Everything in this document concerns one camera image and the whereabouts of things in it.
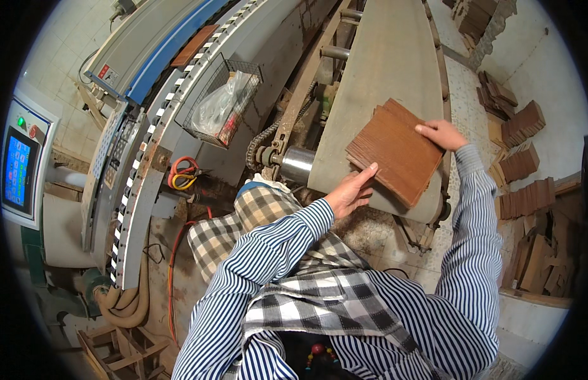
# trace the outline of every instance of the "dust collection hose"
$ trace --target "dust collection hose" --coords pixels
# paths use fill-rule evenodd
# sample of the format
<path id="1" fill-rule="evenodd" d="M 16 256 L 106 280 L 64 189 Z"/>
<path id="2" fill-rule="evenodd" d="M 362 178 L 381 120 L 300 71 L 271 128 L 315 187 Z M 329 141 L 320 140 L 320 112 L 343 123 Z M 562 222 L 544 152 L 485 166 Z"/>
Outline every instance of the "dust collection hose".
<path id="1" fill-rule="evenodd" d="M 148 233 L 144 239 L 144 246 L 148 245 Z M 148 256 L 142 254 L 140 263 L 140 276 L 138 288 L 127 289 L 121 292 L 113 286 L 108 293 L 102 292 L 105 287 L 98 286 L 93 293 L 100 312 L 106 321 L 112 325 L 133 328 L 144 320 L 149 307 L 149 282 L 148 282 Z"/>

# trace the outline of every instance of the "plastic bag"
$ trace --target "plastic bag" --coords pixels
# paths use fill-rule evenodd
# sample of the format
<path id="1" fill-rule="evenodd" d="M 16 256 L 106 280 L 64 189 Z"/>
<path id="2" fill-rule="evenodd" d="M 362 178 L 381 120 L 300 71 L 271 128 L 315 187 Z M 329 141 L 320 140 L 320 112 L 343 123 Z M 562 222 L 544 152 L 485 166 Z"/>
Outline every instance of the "plastic bag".
<path id="1" fill-rule="evenodd" d="M 208 95 L 193 111 L 191 124 L 197 131 L 216 136 L 244 90 L 250 75 L 237 71 L 225 85 Z"/>

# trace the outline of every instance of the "gray conveyor belt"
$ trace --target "gray conveyor belt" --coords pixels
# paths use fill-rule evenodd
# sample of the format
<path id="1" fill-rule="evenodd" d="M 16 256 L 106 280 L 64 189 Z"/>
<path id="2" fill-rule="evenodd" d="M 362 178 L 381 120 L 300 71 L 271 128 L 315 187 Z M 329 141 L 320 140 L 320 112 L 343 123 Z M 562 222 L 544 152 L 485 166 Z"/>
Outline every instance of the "gray conveyor belt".
<path id="1" fill-rule="evenodd" d="M 366 3 L 351 54 L 313 162 L 308 187 L 329 193 L 353 167 L 344 148 L 376 105 L 393 98 L 423 120 L 443 118 L 440 75 L 425 8 L 419 0 Z M 370 207 L 421 223 L 439 215 L 443 164 L 418 205 L 406 209 L 376 184 Z"/>

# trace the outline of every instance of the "blue and white striped sleeve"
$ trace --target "blue and white striped sleeve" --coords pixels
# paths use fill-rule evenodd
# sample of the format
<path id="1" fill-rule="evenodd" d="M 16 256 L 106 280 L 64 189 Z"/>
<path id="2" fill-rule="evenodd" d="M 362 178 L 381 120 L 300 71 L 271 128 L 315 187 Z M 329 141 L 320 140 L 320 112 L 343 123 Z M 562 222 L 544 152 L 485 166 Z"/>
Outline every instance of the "blue and white striped sleeve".
<path id="1" fill-rule="evenodd" d="M 249 300 L 285 277 L 333 223 L 334 212 L 322 198 L 242 236 L 193 308 L 173 378 L 219 379 L 242 353 L 240 324 Z"/>
<path id="2" fill-rule="evenodd" d="M 435 294 L 449 300 L 496 343 L 496 280 L 502 266 L 499 249 L 503 244 L 496 230 L 496 185 L 484 170 L 474 145 L 459 148 L 455 157 L 460 200 L 452 216 L 452 246 L 444 255 Z"/>

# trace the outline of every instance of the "plaid cloth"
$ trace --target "plaid cloth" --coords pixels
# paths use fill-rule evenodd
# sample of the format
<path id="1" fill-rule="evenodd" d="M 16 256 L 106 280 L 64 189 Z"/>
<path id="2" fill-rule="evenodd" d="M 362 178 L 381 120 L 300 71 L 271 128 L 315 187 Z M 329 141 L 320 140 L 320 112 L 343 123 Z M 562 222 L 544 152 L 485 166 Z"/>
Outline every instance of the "plaid cloth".
<path id="1" fill-rule="evenodd" d="M 237 239 L 259 225 L 290 215 L 302 206 L 292 194 L 254 187 L 235 201 L 235 212 L 202 221 L 188 241 L 205 281 Z M 378 296 L 368 267 L 342 240 L 328 232 L 302 257 L 290 276 L 264 286 L 248 304 L 242 322 L 246 343 L 262 331 L 304 331 L 328 336 L 382 336 L 407 354 L 419 355 L 433 379 L 449 379 L 436 369 Z M 240 361 L 223 378 L 233 378 Z"/>

